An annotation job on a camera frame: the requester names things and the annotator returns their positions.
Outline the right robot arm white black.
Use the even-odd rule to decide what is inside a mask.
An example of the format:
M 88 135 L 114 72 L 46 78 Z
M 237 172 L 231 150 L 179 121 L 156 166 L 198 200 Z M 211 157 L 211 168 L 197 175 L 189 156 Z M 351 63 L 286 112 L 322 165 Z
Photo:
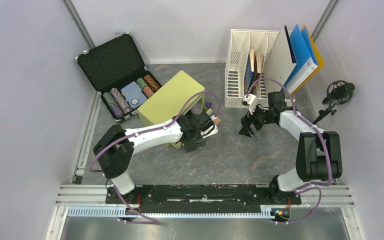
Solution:
M 259 131 L 263 125 L 276 124 L 287 130 L 298 141 L 295 166 L 275 176 L 269 189 L 269 199 L 282 204 L 289 192 L 299 193 L 307 187 L 330 186 L 342 175 L 342 157 L 339 134 L 325 131 L 310 123 L 285 100 L 281 91 L 268 95 L 268 106 L 257 103 L 249 94 L 242 99 L 248 112 L 241 118 L 240 135 L 252 137 L 252 127 Z

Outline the black poker chip case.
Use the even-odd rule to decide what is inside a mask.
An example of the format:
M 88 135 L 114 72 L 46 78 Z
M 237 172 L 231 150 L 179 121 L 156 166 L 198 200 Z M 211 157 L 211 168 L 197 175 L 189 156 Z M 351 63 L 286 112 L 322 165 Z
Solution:
M 135 115 L 162 87 L 146 69 L 129 33 L 87 50 L 75 60 L 117 123 Z

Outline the brown small book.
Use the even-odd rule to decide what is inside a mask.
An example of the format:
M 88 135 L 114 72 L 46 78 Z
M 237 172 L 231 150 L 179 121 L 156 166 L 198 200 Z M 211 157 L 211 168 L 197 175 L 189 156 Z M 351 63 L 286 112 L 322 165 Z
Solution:
M 256 52 L 254 49 L 251 49 L 251 51 L 253 53 L 253 60 L 251 61 L 251 79 L 248 89 L 251 90 L 251 94 L 258 97 L 260 94 L 260 84 L 253 84 L 253 82 L 261 77 L 265 55 L 262 52 Z

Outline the white paper box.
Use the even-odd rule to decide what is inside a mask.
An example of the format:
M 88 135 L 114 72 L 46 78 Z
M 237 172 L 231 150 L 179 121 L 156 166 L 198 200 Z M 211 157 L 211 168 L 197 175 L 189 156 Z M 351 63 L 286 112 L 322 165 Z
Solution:
M 268 60 L 263 68 L 263 76 L 285 85 L 297 64 L 290 34 L 286 25 L 280 30 Z

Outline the green drawer cabinet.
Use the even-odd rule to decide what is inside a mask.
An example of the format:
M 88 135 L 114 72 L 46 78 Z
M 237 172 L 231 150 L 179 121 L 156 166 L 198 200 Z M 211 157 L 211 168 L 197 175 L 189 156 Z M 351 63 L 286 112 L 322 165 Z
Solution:
M 169 123 L 179 112 L 185 114 L 204 95 L 205 88 L 184 71 L 179 71 L 137 110 L 143 126 Z

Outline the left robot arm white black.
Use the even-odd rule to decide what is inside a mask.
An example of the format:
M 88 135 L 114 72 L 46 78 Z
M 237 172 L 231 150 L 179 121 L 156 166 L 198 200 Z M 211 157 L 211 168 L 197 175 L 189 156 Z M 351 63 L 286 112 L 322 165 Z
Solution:
M 217 117 L 206 112 L 179 115 L 163 123 L 142 128 L 111 126 L 93 149 L 100 172 L 110 180 L 125 204 L 137 198 L 135 184 L 128 171 L 132 157 L 163 144 L 181 143 L 190 153 L 207 144 L 206 138 L 218 132 Z

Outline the Animal Farm book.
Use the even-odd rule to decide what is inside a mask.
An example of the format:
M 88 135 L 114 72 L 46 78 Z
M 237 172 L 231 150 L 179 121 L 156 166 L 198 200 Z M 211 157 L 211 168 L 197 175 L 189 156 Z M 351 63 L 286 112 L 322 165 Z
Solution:
M 255 73 L 255 49 L 250 48 L 247 56 L 247 63 L 244 73 L 244 92 L 247 93 L 251 84 L 253 83 Z

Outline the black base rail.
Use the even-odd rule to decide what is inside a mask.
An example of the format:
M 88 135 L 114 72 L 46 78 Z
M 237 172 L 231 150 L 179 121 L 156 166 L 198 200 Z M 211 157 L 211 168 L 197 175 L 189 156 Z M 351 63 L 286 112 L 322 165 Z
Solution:
M 261 205 L 300 205 L 301 196 L 276 185 L 198 184 L 137 185 L 123 195 L 143 214 L 258 213 Z

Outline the wooden cube block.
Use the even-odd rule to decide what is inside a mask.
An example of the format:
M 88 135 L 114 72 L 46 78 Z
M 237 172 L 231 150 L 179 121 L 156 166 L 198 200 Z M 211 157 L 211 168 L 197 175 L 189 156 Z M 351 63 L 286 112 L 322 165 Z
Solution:
M 213 122 L 215 123 L 216 126 L 219 126 L 221 124 L 221 119 L 216 117 Z

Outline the purple cube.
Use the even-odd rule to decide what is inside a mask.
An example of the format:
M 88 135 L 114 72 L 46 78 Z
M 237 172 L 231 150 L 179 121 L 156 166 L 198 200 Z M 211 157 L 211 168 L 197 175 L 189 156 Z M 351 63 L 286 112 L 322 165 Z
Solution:
M 205 107 L 211 109 L 213 107 L 213 104 L 211 102 L 206 102 Z

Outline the black microphone on tripod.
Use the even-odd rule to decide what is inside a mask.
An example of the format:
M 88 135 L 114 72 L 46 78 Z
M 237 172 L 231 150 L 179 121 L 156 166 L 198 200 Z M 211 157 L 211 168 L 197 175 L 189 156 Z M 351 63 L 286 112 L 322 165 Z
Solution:
M 322 100 L 323 105 L 328 105 L 326 109 L 319 110 L 318 117 L 312 122 L 316 125 L 328 115 L 334 115 L 337 110 L 336 105 L 343 105 L 349 102 L 353 96 L 355 85 L 344 80 L 336 80 L 332 82 L 326 90 L 326 97 Z

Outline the white file organizer rack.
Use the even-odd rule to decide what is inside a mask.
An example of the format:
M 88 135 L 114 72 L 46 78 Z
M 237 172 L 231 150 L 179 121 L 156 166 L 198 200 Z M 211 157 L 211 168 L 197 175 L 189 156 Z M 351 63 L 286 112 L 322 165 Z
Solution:
M 225 106 L 227 108 L 244 108 L 242 98 L 244 92 L 244 76 L 247 65 L 249 49 L 264 54 L 261 77 L 264 77 L 263 68 L 269 58 L 275 40 L 280 30 L 232 29 L 225 64 Z M 281 90 L 282 85 L 274 79 L 267 78 L 259 82 L 258 104 L 268 105 L 268 94 Z

